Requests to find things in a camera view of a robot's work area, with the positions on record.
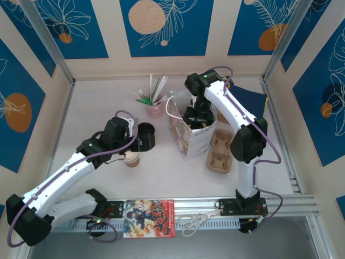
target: floral wall pattern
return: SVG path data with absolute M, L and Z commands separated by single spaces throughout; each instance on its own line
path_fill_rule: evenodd
M 298 1 L 243 0 L 228 55 L 271 55 Z
M 345 155 L 345 20 L 293 92 L 322 165 Z
M 204 56 L 213 0 L 120 0 L 132 57 Z
M 291 66 L 293 60 L 303 47 L 310 33 L 313 31 L 314 27 L 331 1 L 332 0 L 313 0 L 311 3 L 307 13 L 304 16 L 304 19 L 299 25 L 295 35 L 293 36 L 289 46 L 280 60 L 285 71 L 287 71 Z
M 16 0 L 0 3 L 26 41 L 30 37 L 38 38 Z M 90 0 L 35 0 L 33 3 L 65 59 L 108 58 Z
M 18 173 L 45 93 L 0 40 L 0 165 Z

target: orange circle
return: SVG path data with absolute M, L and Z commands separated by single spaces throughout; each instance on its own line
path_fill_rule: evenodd
M 13 93 L 7 97 L 5 108 L 7 109 L 5 112 L 6 121 L 10 128 L 20 133 L 27 131 L 32 118 L 32 109 L 28 98 L 21 93 Z
M 72 42 L 72 37 L 71 37 L 71 35 L 66 34 L 66 33 L 61 33 L 61 34 L 59 35 L 59 39 L 60 39 L 60 41 L 62 41 L 63 43 L 66 43 L 66 44 L 69 44 L 69 43 Z
M 265 51 L 274 50 L 277 43 L 284 32 L 285 23 L 277 24 L 275 27 L 268 28 L 261 34 L 259 39 L 259 48 Z
M 332 115 L 332 105 L 329 103 L 324 103 L 321 106 L 321 114 L 325 118 L 329 118 Z
M 128 13 L 129 23 L 140 34 L 158 32 L 165 25 L 163 9 L 152 0 L 136 2 Z

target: scissors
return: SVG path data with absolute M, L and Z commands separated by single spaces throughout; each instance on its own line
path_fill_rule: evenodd
M 187 225 L 186 227 L 184 227 L 182 229 L 182 235 L 185 236 L 185 237 L 189 237 L 189 236 L 194 235 L 194 233 L 198 230 L 198 228 L 201 226 L 202 223 L 204 223 L 210 217 L 216 216 L 221 211 L 223 211 L 223 209 L 217 209 L 217 210 L 214 210 L 212 212 L 208 212 L 208 213 L 205 213 L 205 214 L 199 214 L 199 215 L 184 214 L 184 215 L 179 216 L 178 219 L 177 219 L 177 223 L 180 226 Z M 180 223 L 180 220 L 181 220 L 182 217 L 189 217 L 190 220 L 185 220 L 182 223 Z M 184 232 L 186 230 L 191 230 L 191 228 L 195 228 L 194 231 L 191 234 L 186 235 Z

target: colorful card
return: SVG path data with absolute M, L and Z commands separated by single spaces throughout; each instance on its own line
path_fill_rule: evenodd
M 123 237 L 175 237 L 174 200 L 126 201 Z

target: plastic cup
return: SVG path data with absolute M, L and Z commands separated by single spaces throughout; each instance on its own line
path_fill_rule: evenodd
M 162 99 L 162 95 L 159 94 L 157 101 Z M 146 105 L 146 113 L 149 118 L 151 119 L 159 119 L 164 114 L 164 105 L 163 102 L 159 103 L 158 105 Z

